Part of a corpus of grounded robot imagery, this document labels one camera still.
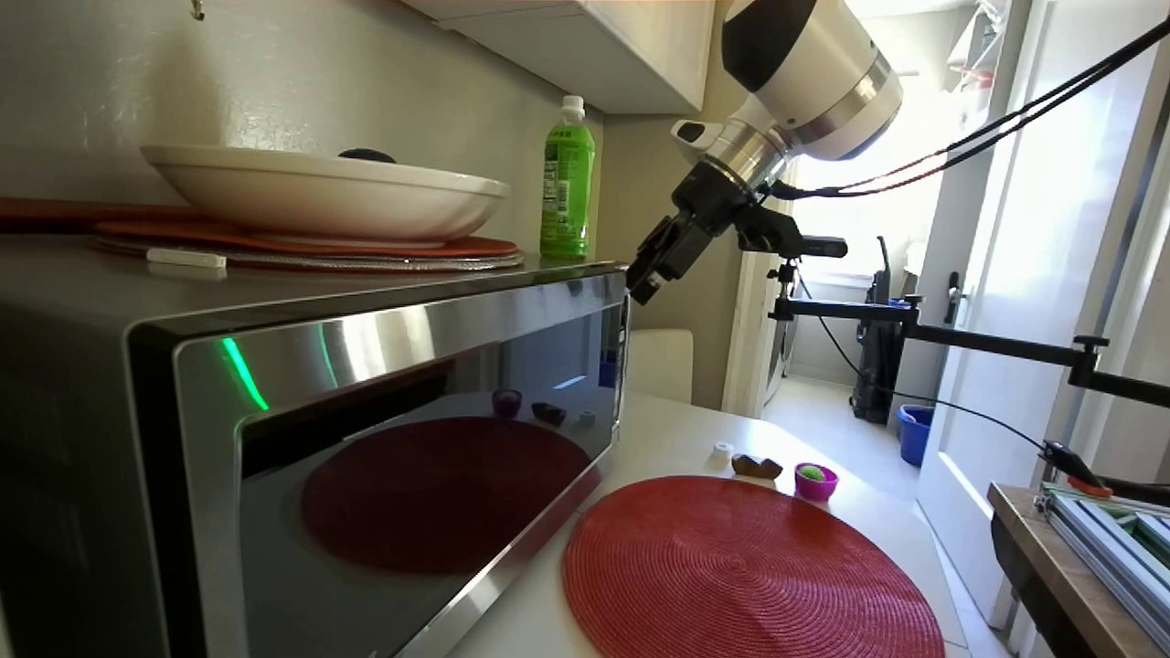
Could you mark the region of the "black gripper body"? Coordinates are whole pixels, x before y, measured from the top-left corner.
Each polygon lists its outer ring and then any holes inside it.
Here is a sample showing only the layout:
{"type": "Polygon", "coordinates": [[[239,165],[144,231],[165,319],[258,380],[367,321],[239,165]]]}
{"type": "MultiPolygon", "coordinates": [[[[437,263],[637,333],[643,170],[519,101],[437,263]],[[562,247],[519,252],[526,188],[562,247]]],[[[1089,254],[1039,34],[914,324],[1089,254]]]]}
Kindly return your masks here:
{"type": "Polygon", "coordinates": [[[779,214],[716,165],[693,165],[671,188],[671,204],[677,212],[638,240],[626,266],[626,290],[637,303],[683,277],[729,225],[744,247],[772,252],[779,246],[779,214]]]}

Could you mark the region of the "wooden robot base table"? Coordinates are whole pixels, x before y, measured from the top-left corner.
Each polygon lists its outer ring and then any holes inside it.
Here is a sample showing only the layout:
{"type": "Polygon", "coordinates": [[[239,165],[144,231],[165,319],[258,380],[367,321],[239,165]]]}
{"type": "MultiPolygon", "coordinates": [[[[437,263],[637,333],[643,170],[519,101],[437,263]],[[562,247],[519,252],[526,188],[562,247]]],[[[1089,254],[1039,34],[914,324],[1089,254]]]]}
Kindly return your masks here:
{"type": "Polygon", "coordinates": [[[1098,555],[1050,522],[1039,493],[995,487],[992,543],[1011,594],[1056,658],[1166,658],[1098,578],[1098,555]]]}

